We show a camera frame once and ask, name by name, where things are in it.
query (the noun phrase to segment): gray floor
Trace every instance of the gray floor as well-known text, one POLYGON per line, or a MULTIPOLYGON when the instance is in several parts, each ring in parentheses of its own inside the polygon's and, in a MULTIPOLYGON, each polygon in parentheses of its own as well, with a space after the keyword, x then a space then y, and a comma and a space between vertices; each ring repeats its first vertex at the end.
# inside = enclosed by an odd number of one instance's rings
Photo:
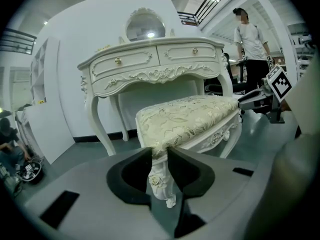
MULTIPOLYGON (((243 115, 242 133, 237 144, 227 159, 241 160, 258 164, 261 157, 277 152, 285 143, 294 139, 297 123, 291 112, 282 114, 285 124, 270 124, 262 114, 249 110, 243 115)), ((112 141, 117 153, 140 148, 138 138, 125 142, 112 141)), ((222 141, 218 147, 206 152, 211 156, 219 156, 223 148, 222 141)), ((71 168, 90 160, 107 156, 107 152, 100 142, 76 143, 62 154, 53 164, 44 161, 45 177, 37 185, 25 184, 22 192, 16 197, 17 202, 23 204, 37 191, 55 180, 71 168)))

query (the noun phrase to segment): person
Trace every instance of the person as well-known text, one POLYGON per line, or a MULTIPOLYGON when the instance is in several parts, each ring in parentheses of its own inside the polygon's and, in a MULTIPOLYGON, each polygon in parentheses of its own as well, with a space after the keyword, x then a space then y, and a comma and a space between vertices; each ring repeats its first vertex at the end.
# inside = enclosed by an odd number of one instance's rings
POLYGON ((242 8, 233 10, 236 18, 241 22, 234 30, 234 42, 237 46, 239 60, 242 60, 242 48, 244 49, 246 61, 246 82, 247 88, 245 93, 248 93, 261 87, 262 78, 265 78, 269 73, 269 65, 267 63, 267 56, 270 56, 270 50, 267 41, 261 30, 249 22, 247 12, 242 8))
POLYGON ((0 163, 11 176, 16 174, 16 164, 20 167, 29 161, 30 155, 16 131, 10 127, 10 121, 4 117, 0 120, 0 163))

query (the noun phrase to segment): floral fabric cushion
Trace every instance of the floral fabric cushion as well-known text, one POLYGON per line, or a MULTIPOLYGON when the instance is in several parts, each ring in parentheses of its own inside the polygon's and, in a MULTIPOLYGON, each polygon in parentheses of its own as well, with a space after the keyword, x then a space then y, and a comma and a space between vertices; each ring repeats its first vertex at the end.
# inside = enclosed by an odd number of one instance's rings
POLYGON ((236 109, 235 98, 197 95, 145 107, 136 114, 136 122, 144 146, 151 147, 152 158, 158 159, 168 147, 193 139, 236 109))

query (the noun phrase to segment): oval mirror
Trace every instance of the oval mirror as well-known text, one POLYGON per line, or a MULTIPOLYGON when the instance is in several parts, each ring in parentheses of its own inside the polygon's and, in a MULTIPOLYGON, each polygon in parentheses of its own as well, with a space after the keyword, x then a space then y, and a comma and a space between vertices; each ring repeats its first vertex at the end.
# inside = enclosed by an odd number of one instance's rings
POLYGON ((156 15, 152 13, 137 13, 130 19, 126 28, 126 36, 131 42, 164 38, 166 36, 166 29, 156 15))

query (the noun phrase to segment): gold knob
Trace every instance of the gold knob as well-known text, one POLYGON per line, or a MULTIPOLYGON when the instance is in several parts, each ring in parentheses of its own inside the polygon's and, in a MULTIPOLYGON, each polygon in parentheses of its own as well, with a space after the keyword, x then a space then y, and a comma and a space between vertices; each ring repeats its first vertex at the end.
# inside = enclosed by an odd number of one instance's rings
POLYGON ((121 64, 121 59, 118 57, 118 58, 115 58, 115 63, 117 63, 117 64, 121 64))

